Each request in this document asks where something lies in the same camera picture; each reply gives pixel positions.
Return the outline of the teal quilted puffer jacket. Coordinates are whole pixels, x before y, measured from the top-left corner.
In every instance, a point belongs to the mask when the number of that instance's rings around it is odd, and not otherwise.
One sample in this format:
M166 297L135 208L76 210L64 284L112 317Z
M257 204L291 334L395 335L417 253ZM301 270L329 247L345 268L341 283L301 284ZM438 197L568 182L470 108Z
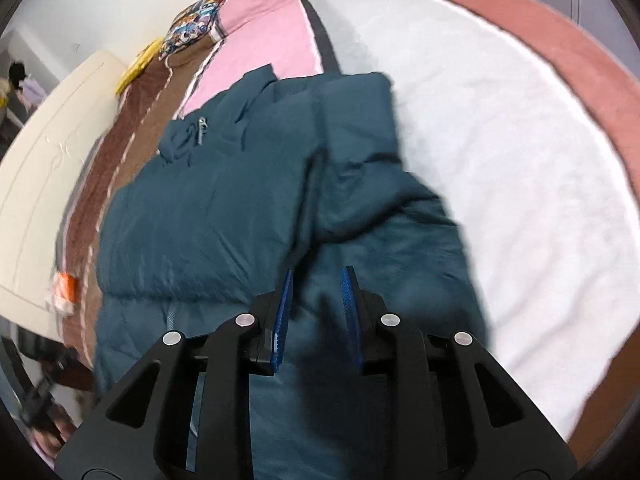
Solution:
M163 333L213 332L292 268L282 368L250 382L255 474L381 478L385 382L349 359L341 270L424 332L486 335L458 228L402 166L390 81L264 66L159 148L101 229L98 393Z

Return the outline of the orange white tissue pack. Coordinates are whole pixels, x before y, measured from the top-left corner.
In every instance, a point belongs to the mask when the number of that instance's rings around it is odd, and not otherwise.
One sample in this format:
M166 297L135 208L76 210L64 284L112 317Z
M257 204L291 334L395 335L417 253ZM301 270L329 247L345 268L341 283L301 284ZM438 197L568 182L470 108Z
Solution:
M46 307L62 318L72 316L79 304L81 284L75 275L55 271L46 295Z

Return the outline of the striped patchwork bed blanket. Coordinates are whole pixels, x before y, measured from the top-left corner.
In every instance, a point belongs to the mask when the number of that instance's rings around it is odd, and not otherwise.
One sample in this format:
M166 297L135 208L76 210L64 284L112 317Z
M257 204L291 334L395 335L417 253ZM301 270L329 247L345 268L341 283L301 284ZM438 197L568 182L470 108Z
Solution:
M458 228L486 325L467 333L579 467L599 463L618 433L608 415L639 393L611 372L639 323L639 84L532 0L226 0L212 34L153 58L118 99L65 235L77 311L93 317L80 357L96 400L118 384L98 393L93 373L114 195L171 122L264 66L387 77L402 166Z

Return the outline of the colourful cartoon print pillow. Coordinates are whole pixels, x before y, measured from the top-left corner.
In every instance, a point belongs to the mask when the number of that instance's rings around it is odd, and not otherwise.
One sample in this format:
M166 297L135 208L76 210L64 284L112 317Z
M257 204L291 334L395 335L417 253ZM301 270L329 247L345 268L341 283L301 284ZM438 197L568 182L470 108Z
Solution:
M183 9L172 21L160 44L158 59L163 61L207 35L226 0L198 0Z

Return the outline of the yellow cloth item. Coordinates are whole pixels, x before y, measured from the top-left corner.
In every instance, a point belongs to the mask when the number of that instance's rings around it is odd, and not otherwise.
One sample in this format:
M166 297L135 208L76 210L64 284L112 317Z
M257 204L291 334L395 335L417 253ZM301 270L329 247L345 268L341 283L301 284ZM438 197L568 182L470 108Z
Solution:
M163 38L158 37L137 54L134 62L128 66L116 84L115 96L121 96L137 76L145 70L145 67L153 61L153 58L158 57L163 42Z

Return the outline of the cream wooden headboard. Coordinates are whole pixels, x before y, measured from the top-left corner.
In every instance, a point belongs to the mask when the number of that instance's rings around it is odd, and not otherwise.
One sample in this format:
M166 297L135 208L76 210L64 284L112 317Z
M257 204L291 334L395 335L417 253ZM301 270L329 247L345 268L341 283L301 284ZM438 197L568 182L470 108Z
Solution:
M87 58L35 110L1 162L1 316L62 339L50 304L56 238L82 168L116 116L126 65L107 50Z

